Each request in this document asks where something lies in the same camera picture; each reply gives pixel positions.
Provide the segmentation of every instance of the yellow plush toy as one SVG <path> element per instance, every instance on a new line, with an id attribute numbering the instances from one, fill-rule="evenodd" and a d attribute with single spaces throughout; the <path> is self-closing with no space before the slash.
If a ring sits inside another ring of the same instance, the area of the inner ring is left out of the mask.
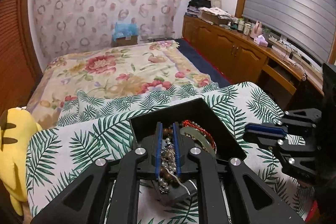
<path id="1" fill-rule="evenodd" d="M 4 111 L 0 117 L 0 179 L 10 194 L 16 213 L 23 215 L 27 202 L 26 153 L 30 138 L 41 126 L 32 115 L 19 107 Z"/>

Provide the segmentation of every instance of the gray roller blind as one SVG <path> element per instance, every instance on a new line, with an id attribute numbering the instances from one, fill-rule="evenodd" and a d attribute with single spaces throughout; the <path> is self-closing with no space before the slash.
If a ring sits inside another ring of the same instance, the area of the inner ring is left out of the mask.
<path id="1" fill-rule="evenodd" d="M 336 0 L 246 0 L 243 16 L 286 35 L 321 62 L 334 40 Z"/>

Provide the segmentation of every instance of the wooden desk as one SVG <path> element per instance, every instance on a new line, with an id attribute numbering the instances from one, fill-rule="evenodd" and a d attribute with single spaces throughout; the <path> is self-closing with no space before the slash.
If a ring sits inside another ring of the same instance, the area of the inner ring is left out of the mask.
<path id="1" fill-rule="evenodd" d="M 184 16 L 182 36 L 233 84 L 257 83 L 263 74 L 267 74 L 294 95 L 302 82 L 304 73 L 301 69 L 285 61 L 274 49 L 259 46 L 249 36 L 237 31 Z M 309 68 L 306 73 L 310 84 L 323 96 L 321 84 L 315 80 L 320 80 L 320 76 Z"/>

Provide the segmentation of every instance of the silver screw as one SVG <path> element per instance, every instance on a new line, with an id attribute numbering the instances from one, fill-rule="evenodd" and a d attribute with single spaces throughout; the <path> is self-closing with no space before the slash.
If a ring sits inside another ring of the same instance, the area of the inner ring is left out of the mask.
<path id="1" fill-rule="evenodd" d="M 103 166 L 106 163 L 106 159 L 100 158 L 95 161 L 95 164 L 98 166 Z"/>
<path id="2" fill-rule="evenodd" d="M 135 153 L 138 155 L 143 155 L 146 153 L 146 149 L 144 149 L 143 147 L 139 147 L 135 150 Z"/>
<path id="3" fill-rule="evenodd" d="M 241 164 L 241 161 L 238 158 L 232 158 L 232 159 L 230 159 L 230 163 L 234 166 L 238 166 L 238 165 Z"/>
<path id="4" fill-rule="evenodd" d="M 295 160 L 294 160 L 293 158 L 289 158 L 289 159 L 288 159 L 288 162 L 289 162 L 290 164 L 294 164 L 294 163 L 295 163 Z"/>
<path id="5" fill-rule="evenodd" d="M 190 149 L 190 153 L 198 155 L 199 153 L 201 153 L 201 150 L 198 147 L 193 147 L 192 149 Z"/>

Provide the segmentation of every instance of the blue carpet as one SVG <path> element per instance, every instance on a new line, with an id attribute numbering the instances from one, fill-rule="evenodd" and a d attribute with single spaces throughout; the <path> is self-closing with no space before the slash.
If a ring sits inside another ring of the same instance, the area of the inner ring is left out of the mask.
<path id="1" fill-rule="evenodd" d="M 180 44 L 177 49 L 194 64 L 202 73 L 208 74 L 213 82 L 217 82 L 220 88 L 231 85 L 224 76 L 219 73 L 208 61 L 206 61 L 198 52 L 188 44 L 183 38 L 175 39 Z"/>

